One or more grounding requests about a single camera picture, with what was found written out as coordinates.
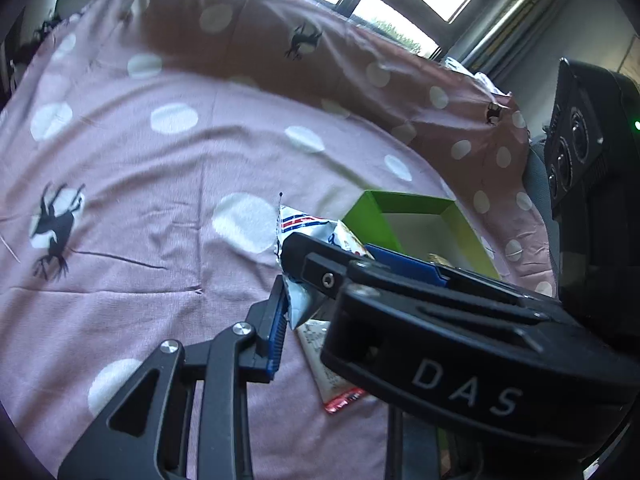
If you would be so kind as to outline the silver foil snack packet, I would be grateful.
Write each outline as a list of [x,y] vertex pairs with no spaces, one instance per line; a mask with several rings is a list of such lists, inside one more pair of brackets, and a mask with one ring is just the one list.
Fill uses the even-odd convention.
[[344,222],[285,205],[278,214],[277,256],[293,330],[312,318],[326,300],[337,297],[349,263],[372,257]]

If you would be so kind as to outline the green cardboard box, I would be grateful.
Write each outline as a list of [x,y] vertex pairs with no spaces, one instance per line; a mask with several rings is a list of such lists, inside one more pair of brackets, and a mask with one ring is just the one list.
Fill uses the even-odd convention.
[[363,244],[421,260],[438,255],[459,268],[499,276],[474,229],[449,198],[366,191],[343,222]]

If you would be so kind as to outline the pink polka dot bedsheet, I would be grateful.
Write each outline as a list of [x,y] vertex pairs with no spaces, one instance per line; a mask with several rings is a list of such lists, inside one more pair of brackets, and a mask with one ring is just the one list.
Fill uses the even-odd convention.
[[555,292],[513,98],[310,0],[92,0],[1,114],[1,401],[55,472],[165,339],[265,299],[277,206],[455,200],[503,280]]

